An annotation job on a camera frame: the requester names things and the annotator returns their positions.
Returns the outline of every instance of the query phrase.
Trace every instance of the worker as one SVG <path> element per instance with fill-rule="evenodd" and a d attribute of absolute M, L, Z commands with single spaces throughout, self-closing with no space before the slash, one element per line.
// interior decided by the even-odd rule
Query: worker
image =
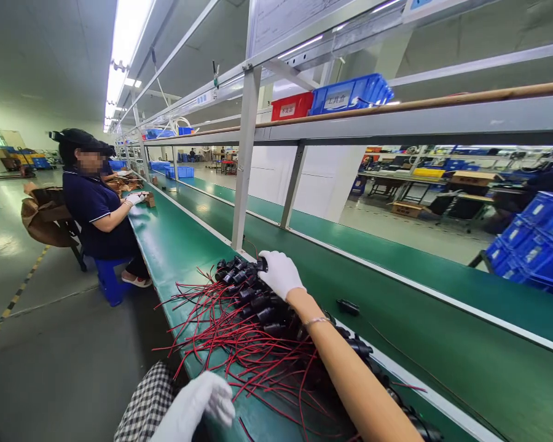
<path fill-rule="evenodd" d="M 361 438 L 422 442 L 408 417 L 307 293 L 293 261 L 279 252 L 264 250 L 259 255 L 266 259 L 268 269 L 258 276 L 299 315 Z M 220 423 L 231 425 L 235 416 L 231 397 L 225 379 L 203 373 L 175 398 L 151 441 L 190 441 L 205 409 Z"/>
<path fill-rule="evenodd" d="M 116 177 L 124 177 L 129 175 L 129 171 L 113 172 L 111 164 L 108 162 L 112 157 L 116 155 L 115 148 L 104 141 L 101 141 L 103 149 L 106 151 L 107 159 L 103 161 L 103 169 L 100 171 L 100 176 L 103 181 L 110 181 Z"/>
<path fill-rule="evenodd" d="M 119 198 L 101 179 L 100 171 L 108 150 L 81 129 L 51 132 L 59 143 L 63 162 L 63 194 L 72 218 L 82 228 L 80 240 L 85 253 L 101 260 L 131 258 L 121 279 L 137 287 L 152 284 L 141 252 L 127 219 L 133 206 L 148 192 Z"/>

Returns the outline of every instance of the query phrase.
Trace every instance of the white wall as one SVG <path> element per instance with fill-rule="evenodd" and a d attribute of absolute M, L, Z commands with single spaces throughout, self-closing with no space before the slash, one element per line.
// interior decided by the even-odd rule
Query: white wall
<path fill-rule="evenodd" d="M 113 136 L 103 133 L 102 122 L 66 120 L 15 109 L 0 109 L 0 129 L 19 131 L 29 149 L 57 150 L 57 143 L 49 139 L 47 132 L 66 128 L 84 129 L 99 140 L 114 143 Z"/>

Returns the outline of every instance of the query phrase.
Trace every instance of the navy polo shirt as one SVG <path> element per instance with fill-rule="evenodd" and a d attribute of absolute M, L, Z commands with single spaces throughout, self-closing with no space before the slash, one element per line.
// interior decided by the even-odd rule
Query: navy polo shirt
<path fill-rule="evenodd" d="M 105 160 L 103 163 L 103 169 L 100 171 L 102 175 L 109 176 L 113 175 L 114 172 L 112 171 L 111 164 L 108 162 L 108 160 Z"/>
<path fill-rule="evenodd" d="M 69 213 L 82 229 L 82 245 L 88 256 L 115 259 L 134 254 L 135 236 L 128 218 L 108 233 L 93 224 L 121 205 L 117 194 L 100 177 L 84 176 L 75 168 L 65 168 L 63 194 Z"/>

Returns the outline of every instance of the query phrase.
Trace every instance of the woman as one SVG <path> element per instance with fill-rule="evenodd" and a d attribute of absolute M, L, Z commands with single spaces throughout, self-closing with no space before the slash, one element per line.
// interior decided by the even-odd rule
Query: woman
<path fill-rule="evenodd" d="M 129 210 L 142 202 L 147 192 L 119 199 L 101 179 L 107 150 L 81 129 L 51 132 L 59 142 L 63 167 L 63 193 L 72 218 L 80 225 L 85 253 L 96 259 L 132 258 L 121 279 L 137 287 L 152 284 L 131 224 Z"/>

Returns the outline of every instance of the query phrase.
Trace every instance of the hand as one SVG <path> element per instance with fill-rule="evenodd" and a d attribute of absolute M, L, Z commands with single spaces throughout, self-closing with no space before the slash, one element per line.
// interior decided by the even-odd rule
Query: hand
<path fill-rule="evenodd" d="M 287 294 L 296 288 L 304 289 L 301 284 L 299 272 L 284 253 L 277 251 L 269 252 L 263 250 L 259 256 L 266 259 L 269 270 L 267 272 L 258 272 L 258 276 L 283 300 L 287 300 Z"/>
<path fill-rule="evenodd" d="M 125 198 L 125 202 L 131 203 L 131 207 L 133 207 L 134 205 L 143 202 L 143 200 L 145 199 L 146 199 L 145 192 L 132 193 L 130 195 L 127 195 L 127 197 Z"/>
<path fill-rule="evenodd" d="M 178 393 L 150 442 L 190 442 L 205 411 L 226 427 L 232 425 L 235 417 L 232 388 L 210 371 Z"/>

